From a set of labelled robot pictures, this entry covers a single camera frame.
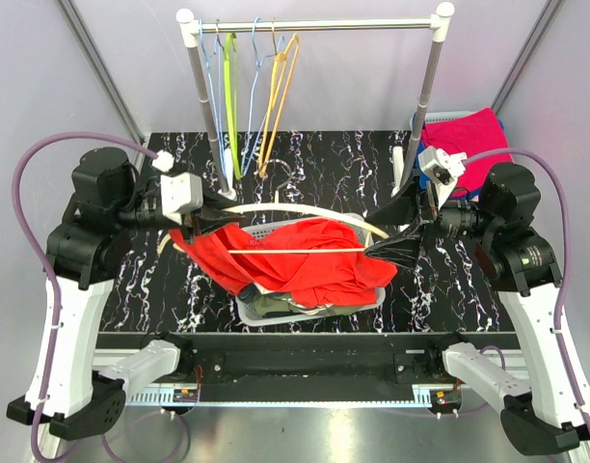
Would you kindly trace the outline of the white wooden hanger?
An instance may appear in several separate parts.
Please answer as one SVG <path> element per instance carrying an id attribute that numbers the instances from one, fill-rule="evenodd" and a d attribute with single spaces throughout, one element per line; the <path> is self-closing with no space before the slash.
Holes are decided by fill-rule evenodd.
<path id="1" fill-rule="evenodd" d="M 225 211 L 225 212 L 238 213 L 238 214 L 245 214 L 245 213 L 251 213 L 251 212 L 262 212 L 262 211 L 293 212 L 293 213 L 299 213 L 299 214 L 303 214 L 303 215 L 324 217 L 326 219 L 343 222 L 345 224 L 350 224 L 355 227 L 366 230 L 371 234 L 375 234 L 382 239 L 389 237 L 389 234 L 386 231 L 383 231 L 376 226 L 368 224 L 363 219 L 359 219 L 355 216 L 348 215 L 347 213 L 344 213 L 344 212 L 337 212 L 337 211 L 329 210 L 327 208 L 314 206 L 314 205 L 271 202 L 271 203 L 257 203 L 257 204 L 238 204 L 238 205 L 234 205 L 234 206 L 230 206 L 230 207 L 221 207 L 220 210 Z"/>

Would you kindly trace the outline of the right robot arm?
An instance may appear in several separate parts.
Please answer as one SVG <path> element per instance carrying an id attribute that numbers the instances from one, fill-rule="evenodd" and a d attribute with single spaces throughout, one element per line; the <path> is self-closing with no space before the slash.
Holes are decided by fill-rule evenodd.
<path id="1" fill-rule="evenodd" d="M 365 220 L 398 227 L 365 253 L 400 269 L 415 268 L 438 238 L 474 241 L 480 269 L 506 299 L 528 378 L 497 366 L 460 334 L 431 342 L 424 370 L 433 381 L 451 378 L 470 386 L 498 413 L 506 437 L 523 455 L 573 452 L 590 438 L 588 383 L 577 379 L 585 401 L 578 405 L 556 340 L 564 324 L 554 318 L 563 277 L 551 245 L 531 226 L 540 200 L 526 167 L 500 163 L 476 201 L 443 202 L 433 187 L 412 182 Z"/>

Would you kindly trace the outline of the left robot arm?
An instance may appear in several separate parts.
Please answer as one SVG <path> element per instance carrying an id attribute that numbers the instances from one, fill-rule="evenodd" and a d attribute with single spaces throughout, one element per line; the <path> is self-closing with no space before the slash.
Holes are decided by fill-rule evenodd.
<path id="1" fill-rule="evenodd" d="M 163 176 L 159 192 L 144 194 L 127 154 L 114 147 L 83 154 L 71 179 L 62 222 L 41 251 L 48 307 L 36 376 L 7 408 L 9 419 L 46 423 L 69 442 L 106 433 L 125 400 L 154 381 L 182 382 L 198 371 L 192 342 L 166 333 L 111 367 L 93 368 L 100 320 L 131 249 L 131 232 L 175 230 L 197 244 L 244 220 L 231 212 L 232 201 L 190 173 Z"/>

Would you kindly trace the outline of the lime green hanger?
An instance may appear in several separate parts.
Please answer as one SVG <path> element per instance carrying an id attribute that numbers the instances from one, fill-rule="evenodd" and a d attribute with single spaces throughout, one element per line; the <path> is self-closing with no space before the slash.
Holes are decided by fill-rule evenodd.
<path id="1" fill-rule="evenodd" d="M 222 150 L 224 173 L 230 172 L 234 179 L 241 178 L 239 162 L 238 130 L 237 130 L 237 46 L 236 34 L 228 32 L 222 34 L 216 27 L 217 43 L 223 61 L 224 109 L 219 112 L 219 128 L 223 128 L 223 116 L 226 117 L 228 145 L 222 134 L 219 135 L 219 146 Z"/>

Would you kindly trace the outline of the pink tank top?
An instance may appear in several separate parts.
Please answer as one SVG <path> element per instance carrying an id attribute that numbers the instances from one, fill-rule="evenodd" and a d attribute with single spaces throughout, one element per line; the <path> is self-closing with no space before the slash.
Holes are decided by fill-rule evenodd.
<path id="1" fill-rule="evenodd" d="M 271 293 L 273 293 L 273 290 L 267 289 L 267 288 L 265 288 L 264 286 L 262 286 L 260 284 L 255 284 L 255 287 L 256 287 L 257 291 L 260 294 L 271 294 Z"/>

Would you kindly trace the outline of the light blue wire hanger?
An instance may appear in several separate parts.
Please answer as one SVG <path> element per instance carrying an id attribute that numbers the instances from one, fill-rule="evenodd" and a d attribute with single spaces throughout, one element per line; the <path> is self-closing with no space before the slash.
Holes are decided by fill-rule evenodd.
<path id="1" fill-rule="evenodd" d="M 225 49 L 221 42 L 220 32 L 215 29 L 213 50 L 211 52 L 207 51 L 204 38 L 207 33 L 203 31 L 203 26 L 204 23 L 200 20 L 201 51 L 209 84 L 210 103 L 214 114 L 213 119 L 217 131 L 219 153 L 221 160 L 225 162 L 227 155 L 223 130 L 223 110 L 221 106 L 223 99 L 222 60 L 224 58 Z"/>

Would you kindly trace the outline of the olive printed tank top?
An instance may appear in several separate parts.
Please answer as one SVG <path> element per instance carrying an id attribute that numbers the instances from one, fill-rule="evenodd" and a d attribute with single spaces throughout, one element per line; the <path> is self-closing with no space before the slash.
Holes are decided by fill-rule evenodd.
<path id="1" fill-rule="evenodd" d="M 297 315 L 351 315 L 362 308 L 361 306 L 340 306 L 333 303 L 326 303 L 317 307 L 306 307 L 297 303 L 290 293 L 260 294 L 255 286 L 245 288 L 235 297 L 235 301 L 243 306 L 244 314 L 253 320 Z"/>

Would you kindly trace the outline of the yellow hanger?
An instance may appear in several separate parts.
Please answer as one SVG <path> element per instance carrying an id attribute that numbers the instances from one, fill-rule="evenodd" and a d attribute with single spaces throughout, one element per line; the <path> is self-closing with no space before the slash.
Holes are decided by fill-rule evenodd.
<path id="1" fill-rule="evenodd" d="M 274 58 L 266 118 L 257 161 L 257 174 L 260 178 L 266 177 L 267 165 L 269 164 L 294 68 L 298 60 L 300 44 L 300 35 L 294 33 L 284 49 L 279 51 Z"/>

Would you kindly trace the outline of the red tank top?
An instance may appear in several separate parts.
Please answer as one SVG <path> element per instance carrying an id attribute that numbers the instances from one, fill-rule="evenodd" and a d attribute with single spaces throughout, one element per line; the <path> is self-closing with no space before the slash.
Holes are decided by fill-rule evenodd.
<path id="1" fill-rule="evenodd" d="M 170 237 L 230 294 L 257 284 L 271 293 L 288 293 L 305 308 L 372 304 L 376 289 L 397 274 L 395 265 L 367 257 L 350 227 L 322 218 L 298 221 L 262 238 L 236 224 L 190 243 L 179 230 L 171 230 Z"/>

